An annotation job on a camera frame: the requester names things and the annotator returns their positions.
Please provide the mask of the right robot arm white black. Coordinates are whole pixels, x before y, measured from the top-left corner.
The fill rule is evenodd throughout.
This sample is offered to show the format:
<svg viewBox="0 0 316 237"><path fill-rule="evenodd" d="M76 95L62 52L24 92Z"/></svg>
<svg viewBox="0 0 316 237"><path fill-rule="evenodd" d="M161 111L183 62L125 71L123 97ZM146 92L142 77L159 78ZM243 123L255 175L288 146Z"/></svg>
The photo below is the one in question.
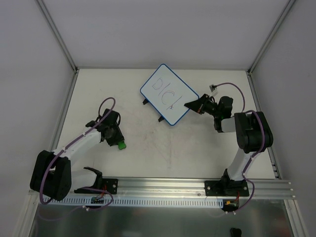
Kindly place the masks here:
<svg viewBox="0 0 316 237"><path fill-rule="evenodd" d="M246 179L248 169L257 155L271 147L274 141L264 113L247 111L232 115L233 98L223 96L216 103L207 94L184 106L200 115L208 113L213 116L217 132L236 134L238 150L235 158L219 180L204 182L206 196L249 196Z"/></svg>

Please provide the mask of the blue framed whiteboard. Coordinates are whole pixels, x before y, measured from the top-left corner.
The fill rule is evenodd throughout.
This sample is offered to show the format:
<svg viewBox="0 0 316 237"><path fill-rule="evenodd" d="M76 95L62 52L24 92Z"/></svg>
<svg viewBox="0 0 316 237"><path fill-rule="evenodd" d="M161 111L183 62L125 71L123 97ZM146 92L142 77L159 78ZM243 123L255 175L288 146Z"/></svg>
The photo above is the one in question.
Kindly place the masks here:
<svg viewBox="0 0 316 237"><path fill-rule="evenodd" d="M184 104L199 99L199 95L166 64L154 71L141 86L140 93L171 126L189 111Z"/></svg>

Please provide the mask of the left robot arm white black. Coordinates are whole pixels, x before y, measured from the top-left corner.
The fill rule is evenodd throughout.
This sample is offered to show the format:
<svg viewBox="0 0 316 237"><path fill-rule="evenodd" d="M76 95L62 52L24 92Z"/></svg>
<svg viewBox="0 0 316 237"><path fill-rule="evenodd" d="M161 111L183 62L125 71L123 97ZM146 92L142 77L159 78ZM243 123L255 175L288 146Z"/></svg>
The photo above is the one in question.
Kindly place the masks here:
<svg viewBox="0 0 316 237"><path fill-rule="evenodd" d="M102 142L124 149L126 144L119 128L120 122L120 113L106 109L96 120L88 122L82 135L70 145L41 151L30 180L31 190L57 201L64 199L69 192L88 194L109 191L110 183L103 178L101 171L92 167L73 171L72 166Z"/></svg>

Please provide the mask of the green bone-shaped eraser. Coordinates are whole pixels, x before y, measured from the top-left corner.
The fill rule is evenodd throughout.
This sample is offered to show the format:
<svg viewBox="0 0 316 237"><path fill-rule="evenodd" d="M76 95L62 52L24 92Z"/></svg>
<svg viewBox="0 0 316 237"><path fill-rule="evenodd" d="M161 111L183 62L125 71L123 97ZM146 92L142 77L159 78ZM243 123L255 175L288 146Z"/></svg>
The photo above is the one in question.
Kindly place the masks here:
<svg viewBox="0 0 316 237"><path fill-rule="evenodd" d="M125 148L126 148L126 144L125 144L124 141L118 142L118 149L119 149L119 150L123 150L123 149L125 149Z"/></svg>

